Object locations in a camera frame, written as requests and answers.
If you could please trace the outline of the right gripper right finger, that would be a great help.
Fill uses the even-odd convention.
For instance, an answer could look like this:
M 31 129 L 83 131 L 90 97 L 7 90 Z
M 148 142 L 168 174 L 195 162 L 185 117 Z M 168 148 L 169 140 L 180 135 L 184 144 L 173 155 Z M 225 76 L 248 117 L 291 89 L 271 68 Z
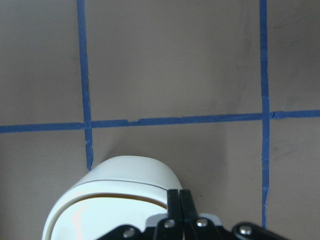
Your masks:
M 183 215 L 184 238 L 186 240 L 222 239 L 216 225 L 209 218 L 198 215 L 190 190 L 180 190 L 179 198 Z

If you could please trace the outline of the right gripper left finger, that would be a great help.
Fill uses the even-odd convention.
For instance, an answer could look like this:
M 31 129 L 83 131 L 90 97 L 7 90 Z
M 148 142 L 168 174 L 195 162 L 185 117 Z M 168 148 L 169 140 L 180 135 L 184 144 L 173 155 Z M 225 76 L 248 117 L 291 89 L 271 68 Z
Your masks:
M 167 217 L 160 220 L 154 230 L 154 240 L 183 240 L 184 214 L 181 197 L 183 189 L 167 191 Z

